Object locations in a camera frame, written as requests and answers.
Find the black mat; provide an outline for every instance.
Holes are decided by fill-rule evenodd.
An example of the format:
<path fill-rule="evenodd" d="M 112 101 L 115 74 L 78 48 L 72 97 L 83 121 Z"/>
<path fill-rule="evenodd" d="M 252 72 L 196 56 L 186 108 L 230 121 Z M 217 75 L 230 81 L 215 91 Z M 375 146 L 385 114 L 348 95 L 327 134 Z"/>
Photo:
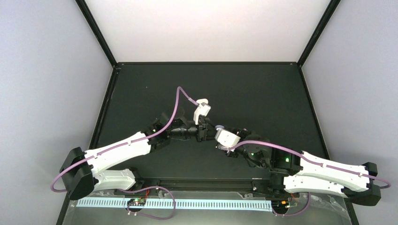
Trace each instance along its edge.
<path fill-rule="evenodd" d="M 98 147 L 127 138 L 162 112 L 171 115 L 177 86 L 193 99 L 207 98 L 214 124 L 255 130 L 271 142 L 325 157 L 321 138 L 295 64 L 144 63 L 121 65 Z M 181 95 L 192 120 L 195 106 Z M 177 141 L 113 169 L 136 167 L 151 178 L 251 179 L 267 173 L 228 158 L 215 141 Z"/>

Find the gray wall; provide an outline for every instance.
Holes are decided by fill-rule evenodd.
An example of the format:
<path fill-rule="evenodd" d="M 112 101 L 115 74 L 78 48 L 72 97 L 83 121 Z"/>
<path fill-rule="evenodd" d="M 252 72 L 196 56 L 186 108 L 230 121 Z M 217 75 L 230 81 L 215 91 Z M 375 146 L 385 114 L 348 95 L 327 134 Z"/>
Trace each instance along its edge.
<path fill-rule="evenodd" d="M 360 224 L 396 224 L 398 211 L 398 1 L 341 1 L 304 65 L 333 160 L 377 163 L 392 188 Z"/>
<path fill-rule="evenodd" d="M 0 224 L 55 224 L 50 183 L 88 147 L 111 70 L 75 1 L 1 1 Z"/>

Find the clear plastic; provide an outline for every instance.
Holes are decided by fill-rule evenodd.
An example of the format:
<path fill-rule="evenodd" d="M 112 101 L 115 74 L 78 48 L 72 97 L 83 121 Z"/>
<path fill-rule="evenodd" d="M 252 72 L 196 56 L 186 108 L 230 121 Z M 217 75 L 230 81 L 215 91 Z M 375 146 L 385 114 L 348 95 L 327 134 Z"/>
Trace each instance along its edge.
<path fill-rule="evenodd" d="M 233 192 L 173 192 L 178 199 L 263 199 L 252 195 L 242 196 Z M 110 191 L 92 193 L 91 197 L 120 197 Z M 287 214 L 302 210 L 308 201 L 308 194 L 301 193 L 297 198 L 297 206 L 289 209 Z M 142 216 L 127 215 L 125 209 L 76 207 L 77 201 L 70 201 L 63 225 L 109 225 L 109 224 L 152 224 L 152 225 L 208 225 L 208 224 L 272 224 L 272 225 L 350 225 L 351 220 L 345 207 L 344 199 L 338 196 L 312 194 L 310 207 L 303 213 L 293 217 L 276 216 L 272 212 L 238 211 L 238 210 L 177 210 L 173 218 L 165 221 L 154 220 Z M 143 209 L 143 213 L 166 217 L 171 210 Z"/>

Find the purple cable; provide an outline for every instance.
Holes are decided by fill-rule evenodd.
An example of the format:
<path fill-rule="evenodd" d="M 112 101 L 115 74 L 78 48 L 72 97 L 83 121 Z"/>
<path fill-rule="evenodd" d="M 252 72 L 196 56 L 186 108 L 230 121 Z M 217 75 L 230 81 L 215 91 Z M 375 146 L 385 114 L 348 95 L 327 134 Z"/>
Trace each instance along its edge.
<path fill-rule="evenodd" d="M 187 99 L 188 99 L 190 102 L 194 103 L 195 105 L 198 105 L 197 102 L 195 102 L 192 98 L 190 98 L 190 97 L 187 95 L 187 93 L 183 90 L 182 87 L 178 87 L 178 88 L 177 88 L 177 94 L 176 94 L 176 103 L 175 103 L 175 105 L 174 105 L 174 111 L 173 111 L 173 114 L 171 115 L 169 121 L 167 122 L 167 124 L 166 124 L 162 129 L 160 129 L 158 132 L 156 132 L 156 133 L 154 133 L 154 134 L 151 134 L 151 135 L 149 135 L 149 136 L 146 136 L 146 137 L 142 137 L 142 138 L 138 138 L 138 139 L 136 139 L 136 140 L 132 140 L 131 143 L 139 142 L 139 141 L 142 141 L 142 140 L 145 140 L 145 139 L 149 139 L 149 138 L 153 138 L 153 137 L 159 135 L 160 133 L 162 133 L 163 131 L 165 131 L 165 130 L 170 126 L 171 122 L 173 121 L 174 117 L 176 116 L 180 91 L 187 97 Z M 103 151 L 100 151 L 100 152 L 97 154 L 97 156 L 100 156 L 100 155 L 104 154 L 104 153 L 107 152 L 107 151 L 110 151 L 110 150 L 112 150 L 112 149 L 115 149 L 115 148 L 124 146 L 124 145 L 126 145 L 126 144 L 129 144 L 129 143 L 128 143 L 128 142 L 124 142 L 124 143 L 121 143 L 121 144 L 112 146 L 112 147 L 110 147 L 110 148 L 107 148 L 107 149 L 105 149 L 105 150 L 103 150 Z M 87 162 L 88 160 L 90 160 L 90 159 L 92 159 L 92 158 L 94 158 L 94 156 L 90 156 L 90 157 L 88 157 L 88 158 L 82 159 L 82 160 L 78 161 L 77 163 L 74 163 L 74 164 L 70 165 L 70 166 L 69 166 L 68 168 L 66 168 L 65 170 L 63 170 L 63 171 L 62 171 L 60 174 L 58 174 L 58 175 L 54 178 L 54 180 L 51 182 L 50 189 L 51 189 L 52 191 L 58 192 L 58 193 L 59 193 L 59 192 L 66 192 L 66 189 L 60 189 L 60 190 L 59 190 L 59 189 L 55 189 L 55 188 L 54 188 L 54 185 L 55 185 L 55 183 L 57 182 L 57 180 L 59 180 L 59 178 L 61 178 L 64 174 L 66 174 L 67 172 L 69 172 L 71 169 L 75 168 L 76 166 L 78 166 L 78 165 L 80 165 L 80 164 L 82 164 L 82 163 Z"/>
<path fill-rule="evenodd" d="M 311 194 L 308 193 L 308 201 L 307 201 L 307 204 L 306 204 L 306 206 L 305 206 L 302 210 L 300 210 L 300 211 L 298 211 L 298 212 L 296 212 L 296 213 L 293 213 L 293 214 L 289 214 L 289 215 L 276 213 L 274 209 L 272 209 L 272 212 L 273 212 L 275 215 L 277 215 L 277 216 L 282 216 L 282 217 L 293 217 L 293 216 L 297 216 L 297 215 L 303 213 L 304 211 L 306 211 L 306 210 L 310 207 L 310 201 L 311 201 Z"/>
<path fill-rule="evenodd" d="M 234 150 L 234 149 L 236 149 L 237 147 L 239 147 L 239 146 L 241 146 L 241 145 L 244 145 L 244 144 L 259 144 L 259 145 L 269 146 L 269 147 L 276 148 L 276 149 L 279 149 L 279 150 L 282 150 L 282 151 L 286 151 L 286 152 L 288 152 L 288 153 L 290 153 L 290 154 L 293 154 L 293 155 L 295 155 L 295 156 L 298 156 L 298 157 L 302 158 L 303 160 L 305 160 L 305 161 L 307 161 L 307 162 L 309 162 L 309 163 L 311 163 L 311 164 L 318 165 L 318 166 L 323 166 L 322 163 L 317 163 L 317 162 L 314 162 L 314 161 L 312 161 L 312 160 L 309 160 L 308 158 L 306 158 L 305 156 L 303 156 L 302 154 L 300 154 L 300 153 L 298 153 L 298 152 L 296 152 L 296 151 L 294 151 L 294 150 L 285 148 L 285 147 L 280 146 L 280 145 L 277 145 L 277 144 L 268 143 L 268 142 L 243 141 L 243 142 L 241 142 L 241 143 L 239 143 L 239 144 L 237 144 L 237 145 L 235 145 L 235 146 L 232 146 L 232 147 L 230 147 L 230 148 L 226 148 L 226 150 Z M 351 174 L 355 174 L 355 175 L 361 176 L 361 174 L 360 174 L 359 172 L 355 172 L 355 171 L 351 171 L 351 170 L 346 170 L 346 169 L 339 168 L 339 167 L 336 167 L 336 166 L 326 165 L 326 167 L 328 167 L 328 168 L 330 168 L 330 169 L 339 170 L 339 171 L 343 171 L 343 172 L 346 172 L 346 173 L 351 173 Z M 381 182 L 384 182 L 384 183 L 387 184 L 386 186 L 380 187 L 380 189 L 385 189 L 385 188 L 391 187 L 391 183 L 390 183 L 389 181 L 385 180 L 385 179 L 378 178 L 378 177 L 375 177 L 375 176 L 372 176 L 372 175 L 367 175 L 367 174 L 362 174 L 362 176 L 367 177 L 367 178 L 370 178 L 370 179 L 373 179 L 373 180 L 378 180 L 378 181 L 381 181 Z"/>
<path fill-rule="evenodd" d="M 143 189 L 140 189 L 140 190 L 137 190 L 137 191 L 126 191 L 126 190 L 122 190 L 122 189 L 119 189 L 119 190 L 123 191 L 124 193 L 134 194 L 134 193 L 138 193 L 138 192 L 141 192 L 141 191 L 146 191 L 148 189 L 154 189 L 154 188 L 162 189 L 162 190 L 164 190 L 164 191 L 166 191 L 167 193 L 170 194 L 171 198 L 173 199 L 173 211 L 171 212 L 171 214 L 168 217 L 155 217 L 155 216 L 151 216 L 151 215 L 148 215 L 148 214 L 145 214 L 145 213 L 142 213 L 142 212 L 134 212 L 134 214 L 141 215 L 141 216 L 144 216 L 144 217 L 148 217 L 148 218 L 151 218 L 151 219 L 158 219 L 158 220 L 166 220 L 166 219 L 172 218 L 174 216 L 174 214 L 176 213 L 176 199 L 174 198 L 174 195 L 169 190 L 167 190 L 166 188 L 160 187 L 160 186 L 150 186 L 150 187 L 143 188 Z M 129 212 L 129 214 L 131 213 L 131 211 L 130 211 L 130 206 L 131 205 L 132 205 L 132 203 L 127 205 L 127 211 Z"/>

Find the purple cord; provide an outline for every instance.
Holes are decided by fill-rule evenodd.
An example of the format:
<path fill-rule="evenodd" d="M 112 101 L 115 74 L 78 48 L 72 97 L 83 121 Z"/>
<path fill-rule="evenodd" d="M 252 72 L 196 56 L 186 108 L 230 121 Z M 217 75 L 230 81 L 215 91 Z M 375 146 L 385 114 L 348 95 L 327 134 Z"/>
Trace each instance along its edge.
<path fill-rule="evenodd" d="M 136 139 L 136 140 L 132 140 L 131 143 L 139 142 L 139 141 L 142 141 L 142 140 L 145 140 L 145 139 L 149 139 L 149 138 L 153 138 L 153 137 L 159 135 L 160 133 L 162 133 L 163 131 L 165 131 L 165 130 L 170 126 L 171 122 L 173 121 L 174 117 L 176 116 L 180 91 L 187 97 L 187 99 L 188 99 L 190 102 L 194 103 L 195 105 L 198 105 L 197 102 L 195 102 L 192 98 L 190 98 L 190 97 L 187 95 L 187 93 L 183 90 L 182 87 L 178 87 L 178 88 L 177 88 L 177 94 L 176 94 L 176 103 L 175 103 L 175 105 L 174 105 L 174 111 L 173 111 L 173 114 L 171 115 L 170 119 L 168 120 L 167 124 L 166 124 L 162 129 L 160 129 L 158 132 L 156 132 L 156 133 L 154 133 L 154 134 L 151 134 L 151 135 L 149 135 L 149 136 L 146 136 L 146 137 L 142 137 L 142 138 L 138 138 L 138 139 Z M 107 149 L 105 149 L 105 150 L 103 150 L 103 151 L 100 151 L 100 152 L 97 154 L 97 156 L 100 156 L 100 155 L 102 155 L 103 153 L 105 153 L 105 152 L 107 152 L 107 151 L 110 151 L 110 150 L 112 150 L 112 149 L 115 149 L 115 148 L 124 146 L 124 145 L 126 145 L 126 144 L 129 144 L 129 143 L 128 143 L 128 142 L 124 142 L 124 143 L 121 143 L 121 144 L 112 146 L 112 147 L 110 147 L 110 148 L 107 148 Z M 55 183 L 57 182 L 57 180 L 59 180 L 59 178 L 61 178 L 64 174 L 66 174 L 67 172 L 69 172 L 71 169 L 75 168 L 76 166 L 78 166 L 78 165 L 80 165 L 80 164 L 82 164 L 82 163 L 87 162 L 88 160 L 90 160 L 90 159 L 92 159 L 92 158 L 94 158 L 94 156 L 90 156 L 90 157 L 88 157 L 88 158 L 82 159 L 82 160 L 78 161 L 77 163 L 74 163 L 74 164 L 70 165 L 70 166 L 69 166 L 68 168 L 66 168 L 65 170 L 63 170 L 63 171 L 62 171 L 60 174 L 58 174 L 58 175 L 54 178 L 54 180 L 51 182 L 50 189 L 51 189 L 52 191 L 58 192 L 58 193 L 60 193 L 60 192 L 66 192 L 66 189 L 55 189 L 55 188 L 54 188 L 54 185 L 55 185 Z"/>
<path fill-rule="evenodd" d="M 296 212 L 296 213 L 293 213 L 293 214 L 289 214 L 289 215 L 276 213 L 274 209 L 272 209 L 272 212 L 273 212 L 275 215 L 277 215 L 277 216 L 282 216 L 282 217 L 293 217 L 293 216 L 297 216 L 297 215 L 303 213 L 304 211 L 306 211 L 306 210 L 308 209 L 308 207 L 310 207 L 310 201 L 311 201 L 311 194 L 308 193 L 308 201 L 307 201 L 307 204 L 306 204 L 306 206 L 305 206 L 302 210 L 300 210 L 300 211 L 298 211 L 298 212 Z"/>
<path fill-rule="evenodd" d="M 150 186 L 150 187 L 143 188 L 143 189 L 140 189 L 140 190 L 137 190 L 137 191 L 126 191 L 126 190 L 122 190 L 122 189 L 119 189 L 119 190 L 123 191 L 124 193 L 134 194 L 134 193 L 138 193 L 138 192 L 141 192 L 141 191 L 146 191 L 148 189 L 154 189 L 154 188 L 162 189 L 162 190 L 164 190 L 164 191 L 166 191 L 167 193 L 170 194 L 171 198 L 173 199 L 173 211 L 171 212 L 171 214 L 168 217 L 155 217 L 155 216 L 151 216 L 151 215 L 148 215 L 148 214 L 145 214 L 145 213 L 142 213 L 142 212 L 134 212 L 134 213 L 137 214 L 137 215 L 141 215 L 141 216 L 144 216 L 144 217 L 157 219 L 157 220 L 166 220 L 166 219 L 172 218 L 174 216 L 174 214 L 176 213 L 176 199 L 174 198 L 174 195 L 169 190 L 167 190 L 166 188 L 160 187 L 160 186 Z M 129 214 L 131 213 L 131 211 L 130 211 L 130 206 L 131 205 L 132 205 L 132 203 L 127 205 L 127 211 L 129 212 Z"/>
<path fill-rule="evenodd" d="M 303 160 L 305 160 L 305 161 L 307 161 L 307 162 L 309 162 L 309 163 L 311 163 L 311 164 L 318 165 L 318 166 L 323 166 L 322 163 L 317 163 L 317 162 L 314 162 L 314 161 L 312 161 L 312 160 L 309 160 L 308 158 L 306 158 L 305 156 L 303 156 L 302 154 L 300 154 L 300 153 L 298 153 L 298 152 L 296 152 L 296 151 L 294 151 L 294 150 L 285 148 L 285 147 L 280 146 L 280 145 L 277 145 L 277 144 L 268 143 L 268 142 L 243 141 L 243 142 L 241 142 L 241 143 L 239 143 L 239 144 L 237 144 L 237 145 L 235 145 L 235 146 L 232 146 L 232 147 L 230 147 L 230 148 L 227 148 L 227 150 L 234 150 L 234 149 L 236 149 L 237 147 L 239 147 L 239 146 L 241 146 L 241 145 L 244 145 L 244 144 L 259 144 L 259 145 L 269 146 L 269 147 L 276 148 L 276 149 L 279 149 L 279 150 L 282 150 L 282 151 L 286 151 L 286 152 L 288 152 L 288 153 L 290 153 L 290 154 L 293 154 L 293 155 L 295 155 L 295 156 L 298 156 L 298 157 L 302 158 Z M 370 179 L 373 179 L 373 180 L 378 180 L 378 181 L 381 181 L 381 182 L 384 182 L 384 183 L 387 184 L 386 186 L 380 187 L 380 189 L 385 189 L 385 188 L 391 187 L 391 183 L 390 183 L 389 181 L 385 180 L 385 179 L 382 179 L 382 178 L 378 178 L 378 177 L 375 177 L 375 176 L 372 176 L 372 175 L 367 175 L 367 174 L 360 174 L 359 172 L 355 172 L 355 171 L 351 171 L 351 170 L 346 170 L 346 169 L 339 168 L 339 167 L 332 166 L 332 165 L 326 165 L 326 167 L 328 167 L 328 168 L 330 168 L 330 169 L 334 169 L 334 170 L 343 171 L 343 172 L 346 172 L 346 173 L 355 174 L 355 175 L 358 175 L 358 176 L 361 176 L 361 175 L 362 175 L 362 176 L 364 176 L 364 177 L 367 177 L 367 178 L 370 178 Z"/>

